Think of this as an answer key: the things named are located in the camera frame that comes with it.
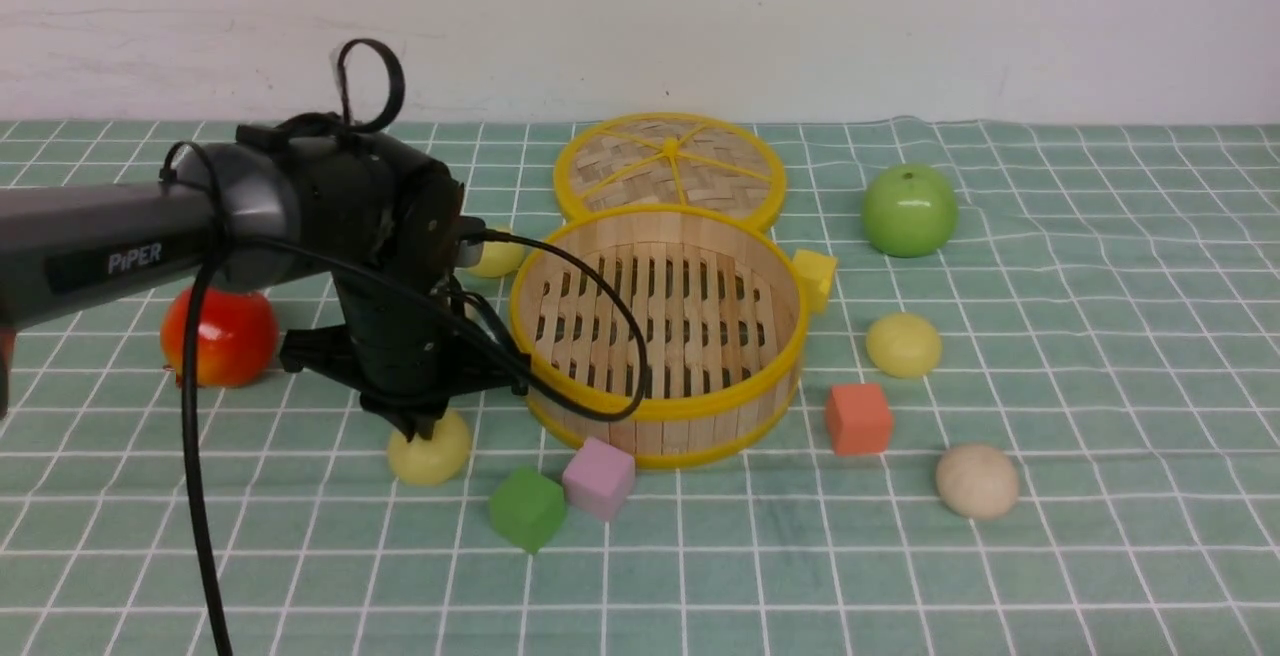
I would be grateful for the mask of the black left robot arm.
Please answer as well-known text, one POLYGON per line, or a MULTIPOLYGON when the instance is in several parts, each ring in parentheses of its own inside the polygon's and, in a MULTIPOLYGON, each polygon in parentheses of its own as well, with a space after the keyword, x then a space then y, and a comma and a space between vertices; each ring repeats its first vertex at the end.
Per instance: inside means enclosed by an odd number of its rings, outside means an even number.
POLYGON ((3 373, 19 331, 209 275, 247 293, 329 274, 343 323, 289 331, 285 372, 355 391, 406 437, 457 396, 529 388, 530 359, 468 322, 463 251, 493 233, 465 217, 443 161, 365 127, 241 126, 192 145, 154 182, 3 192, 3 373))

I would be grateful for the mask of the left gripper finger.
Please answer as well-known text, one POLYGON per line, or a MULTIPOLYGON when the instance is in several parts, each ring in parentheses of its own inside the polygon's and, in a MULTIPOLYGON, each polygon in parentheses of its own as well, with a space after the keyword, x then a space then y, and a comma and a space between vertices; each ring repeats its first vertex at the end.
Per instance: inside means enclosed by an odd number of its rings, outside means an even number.
POLYGON ((415 438, 430 441, 444 415, 445 406, 399 406, 396 409, 396 429, 407 442, 415 438))

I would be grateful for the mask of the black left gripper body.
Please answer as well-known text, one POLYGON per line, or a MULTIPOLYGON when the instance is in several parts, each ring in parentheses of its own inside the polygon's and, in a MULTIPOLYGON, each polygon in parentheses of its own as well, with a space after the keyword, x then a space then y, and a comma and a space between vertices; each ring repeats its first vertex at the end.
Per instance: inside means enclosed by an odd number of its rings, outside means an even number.
POLYGON ((362 410, 396 427, 399 406, 449 406, 453 397, 508 388, 529 392, 526 382, 511 374, 462 336, 461 322, 492 328, 488 340, 530 364, 500 322, 497 310, 480 295, 449 277, 429 292, 445 315, 393 295, 366 279, 334 275, 344 320, 316 329, 285 333, 279 352, 288 373, 310 370, 360 395, 362 410))

